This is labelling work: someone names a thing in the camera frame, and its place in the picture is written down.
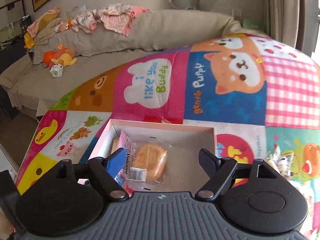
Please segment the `biscuit sticks tray with dip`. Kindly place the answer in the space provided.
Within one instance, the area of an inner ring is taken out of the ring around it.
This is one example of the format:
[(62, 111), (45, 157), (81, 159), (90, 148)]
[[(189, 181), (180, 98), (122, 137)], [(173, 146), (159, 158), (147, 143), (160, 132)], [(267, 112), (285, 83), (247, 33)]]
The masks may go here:
[(119, 148), (119, 138), (114, 138), (112, 141), (111, 154)]

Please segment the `pink cardboard box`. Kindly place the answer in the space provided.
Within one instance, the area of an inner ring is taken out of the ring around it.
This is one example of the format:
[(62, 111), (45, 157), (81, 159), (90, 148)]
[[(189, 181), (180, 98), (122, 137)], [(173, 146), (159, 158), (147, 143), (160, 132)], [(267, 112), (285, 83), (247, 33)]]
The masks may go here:
[(111, 119), (88, 158), (110, 158), (107, 171), (128, 194), (195, 194), (208, 180), (199, 151), (215, 147), (213, 127)]

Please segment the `sausage bread bun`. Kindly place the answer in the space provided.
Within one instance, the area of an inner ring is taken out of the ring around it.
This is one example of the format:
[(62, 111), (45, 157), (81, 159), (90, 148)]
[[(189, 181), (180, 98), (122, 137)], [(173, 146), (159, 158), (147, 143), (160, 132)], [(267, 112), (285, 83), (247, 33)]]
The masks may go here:
[(121, 131), (119, 148), (126, 150), (125, 166), (115, 178), (121, 186), (130, 180), (139, 183), (162, 182), (169, 155), (168, 145), (154, 138), (134, 140)]

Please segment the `round yellow bun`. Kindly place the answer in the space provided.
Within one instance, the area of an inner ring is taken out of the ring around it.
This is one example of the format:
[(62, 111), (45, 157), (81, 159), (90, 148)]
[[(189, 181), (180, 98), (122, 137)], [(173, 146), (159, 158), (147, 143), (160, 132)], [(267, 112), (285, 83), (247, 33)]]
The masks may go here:
[(280, 147), (277, 144), (274, 144), (274, 149), (268, 153), (266, 162), (284, 178), (290, 179), (293, 174), (291, 172), (293, 158), (293, 151), (281, 152)]

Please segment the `colourful cartoon play mat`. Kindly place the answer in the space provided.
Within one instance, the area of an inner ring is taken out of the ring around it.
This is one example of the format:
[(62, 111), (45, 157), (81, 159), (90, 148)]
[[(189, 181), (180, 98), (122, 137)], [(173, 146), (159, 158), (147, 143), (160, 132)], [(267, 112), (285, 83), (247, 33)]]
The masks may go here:
[(110, 119), (210, 125), (217, 154), (240, 163), (280, 154), (308, 202), (302, 233), (319, 239), (319, 65), (246, 34), (146, 55), (94, 56), (102, 69), (50, 104), (17, 177), (24, 193), (61, 158), (86, 161)]

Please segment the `orange yellow plush toy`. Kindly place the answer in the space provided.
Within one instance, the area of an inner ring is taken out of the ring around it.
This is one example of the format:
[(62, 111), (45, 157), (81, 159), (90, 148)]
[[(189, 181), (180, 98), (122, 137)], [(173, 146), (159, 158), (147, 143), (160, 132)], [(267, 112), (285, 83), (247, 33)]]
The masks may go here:
[(61, 77), (66, 67), (77, 62), (75, 52), (62, 45), (57, 46), (57, 51), (49, 51), (43, 56), (43, 63), (50, 68), (53, 77)]

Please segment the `beige sofa cover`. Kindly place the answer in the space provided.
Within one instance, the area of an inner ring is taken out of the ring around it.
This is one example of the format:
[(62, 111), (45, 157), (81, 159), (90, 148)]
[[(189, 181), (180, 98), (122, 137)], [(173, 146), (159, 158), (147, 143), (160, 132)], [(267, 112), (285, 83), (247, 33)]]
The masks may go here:
[[(98, 25), (92, 34), (67, 30), (52, 34), (35, 50), (23, 56), (2, 57), (9, 61), (1, 73), (1, 100), (34, 118), (73, 88), (122, 63), (155, 51), (181, 48), (198, 42), (239, 33), (261, 35), (248, 30), (231, 16), (196, 10), (157, 10), (135, 18), (128, 36)], [(45, 53), (64, 46), (75, 52), (77, 63), (53, 78), (43, 68)]]

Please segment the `pink baby clothes pile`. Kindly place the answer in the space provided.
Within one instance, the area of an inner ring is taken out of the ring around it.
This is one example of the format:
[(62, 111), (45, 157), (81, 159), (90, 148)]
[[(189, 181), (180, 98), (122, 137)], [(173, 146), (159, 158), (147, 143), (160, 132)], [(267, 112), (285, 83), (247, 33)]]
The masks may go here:
[(80, 12), (68, 24), (75, 32), (81, 29), (85, 33), (93, 34), (98, 24), (101, 23), (106, 30), (128, 36), (133, 20), (146, 12), (150, 10), (128, 4), (111, 4), (100, 9)]

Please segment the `pink yellow folded blanket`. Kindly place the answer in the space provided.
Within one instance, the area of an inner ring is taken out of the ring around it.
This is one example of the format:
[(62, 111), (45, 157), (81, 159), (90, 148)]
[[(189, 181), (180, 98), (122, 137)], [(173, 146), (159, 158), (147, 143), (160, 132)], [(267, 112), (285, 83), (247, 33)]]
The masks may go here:
[(27, 32), (32, 38), (35, 38), (37, 33), (44, 29), (50, 22), (58, 17), (60, 14), (60, 7), (54, 7), (53, 9), (45, 12), (41, 17), (39, 17), (35, 22), (27, 27)]

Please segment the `beige curtain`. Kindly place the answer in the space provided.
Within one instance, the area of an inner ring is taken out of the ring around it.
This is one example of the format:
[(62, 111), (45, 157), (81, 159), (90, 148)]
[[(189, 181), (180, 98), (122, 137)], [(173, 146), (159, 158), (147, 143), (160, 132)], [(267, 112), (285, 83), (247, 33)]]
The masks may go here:
[(265, 0), (265, 5), (267, 35), (295, 47), (298, 37), (300, 0)]

